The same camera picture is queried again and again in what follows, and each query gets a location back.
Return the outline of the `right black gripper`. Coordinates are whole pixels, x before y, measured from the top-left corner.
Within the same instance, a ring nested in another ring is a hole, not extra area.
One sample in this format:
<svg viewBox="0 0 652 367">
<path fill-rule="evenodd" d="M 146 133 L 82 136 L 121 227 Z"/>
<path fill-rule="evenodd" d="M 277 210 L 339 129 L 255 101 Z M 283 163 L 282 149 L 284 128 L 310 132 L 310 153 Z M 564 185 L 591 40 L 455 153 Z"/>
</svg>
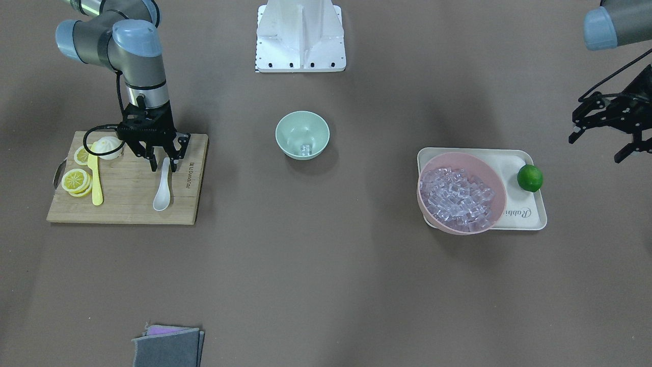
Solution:
<svg viewBox="0 0 652 367">
<path fill-rule="evenodd" d="M 181 153 L 186 153 L 191 135 L 175 128 L 171 105 L 141 108 L 129 104 L 122 116 L 116 129 L 117 138 L 126 142 L 133 153 L 145 153 L 152 172 L 156 172 L 158 167 L 155 147 L 163 148 L 168 153 L 171 171 L 176 172 L 178 160 Z"/>
</svg>

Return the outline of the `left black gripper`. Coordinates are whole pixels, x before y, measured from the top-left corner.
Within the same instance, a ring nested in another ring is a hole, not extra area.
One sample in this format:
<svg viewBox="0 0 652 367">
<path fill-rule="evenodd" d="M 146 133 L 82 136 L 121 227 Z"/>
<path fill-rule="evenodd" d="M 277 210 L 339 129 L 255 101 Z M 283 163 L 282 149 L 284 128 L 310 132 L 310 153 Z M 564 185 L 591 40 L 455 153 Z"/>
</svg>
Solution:
<svg viewBox="0 0 652 367">
<path fill-rule="evenodd" d="M 624 88 L 621 97 L 610 102 L 602 93 L 592 93 L 585 98 L 572 113 L 573 132 L 568 143 L 577 142 L 590 128 L 609 126 L 632 135 L 632 141 L 613 156 L 615 163 L 621 163 L 630 155 L 650 154 L 651 137 L 643 137 L 643 132 L 650 130 L 650 79 L 648 65 Z"/>
</svg>

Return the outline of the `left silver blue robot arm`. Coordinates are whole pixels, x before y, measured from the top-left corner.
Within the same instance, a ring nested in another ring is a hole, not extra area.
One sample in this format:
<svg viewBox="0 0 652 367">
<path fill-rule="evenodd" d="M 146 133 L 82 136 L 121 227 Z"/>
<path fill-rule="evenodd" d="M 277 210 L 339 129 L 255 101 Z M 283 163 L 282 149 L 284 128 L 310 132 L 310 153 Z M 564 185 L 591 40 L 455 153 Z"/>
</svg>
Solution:
<svg viewBox="0 0 652 367">
<path fill-rule="evenodd" d="M 596 9 L 585 15 L 585 46 L 589 50 L 614 49 L 648 41 L 651 39 L 650 17 L 650 1 L 601 1 Z M 632 138 L 613 156 L 615 163 L 621 163 L 634 153 L 650 153 L 650 138 L 643 137 L 643 132 L 651 126 L 650 65 L 620 92 L 597 91 L 599 86 L 649 55 L 648 49 L 578 98 L 579 105 L 572 113 L 574 129 L 568 137 L 570 144 L 591 128 L 609 127 Z"/>
</svg>

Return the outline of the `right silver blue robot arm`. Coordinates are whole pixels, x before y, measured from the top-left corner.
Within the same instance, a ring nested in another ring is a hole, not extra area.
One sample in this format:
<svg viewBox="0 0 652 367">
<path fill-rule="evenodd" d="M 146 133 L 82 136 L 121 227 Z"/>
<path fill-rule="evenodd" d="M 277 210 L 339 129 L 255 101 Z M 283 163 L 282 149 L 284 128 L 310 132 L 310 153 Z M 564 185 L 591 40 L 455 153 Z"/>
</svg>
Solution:
<svg viewBox="0 0 652 367">
<path fill-rule="evenodd" d="M 155 148 L 177 170 L 191 136 L 173 123 L 165 65 L 158 34 L 161 14 L 154 1 L 70 1 L 88 21 L 68 19 L 56 28 L 56 44 L 68 58 L 112 70 L 124 78 L 129 103 L 120 106 L 121 122 L 95 130 L 114 130 L 121 144 L 158 168 Z"/>
</svg>

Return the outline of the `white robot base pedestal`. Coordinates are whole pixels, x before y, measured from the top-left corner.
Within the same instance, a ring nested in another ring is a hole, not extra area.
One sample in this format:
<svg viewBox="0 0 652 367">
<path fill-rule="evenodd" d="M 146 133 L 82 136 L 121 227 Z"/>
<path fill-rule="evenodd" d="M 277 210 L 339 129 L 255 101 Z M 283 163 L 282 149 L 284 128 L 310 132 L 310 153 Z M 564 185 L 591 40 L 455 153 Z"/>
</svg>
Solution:
<svg viewBox="0 0 652 367">
<path fill-rule="evenodd" d="M 257 11 L 255 70 L 320 73 L 346 69 L 342 9 L 331 1 L 268 1 Z"/>
</svg>

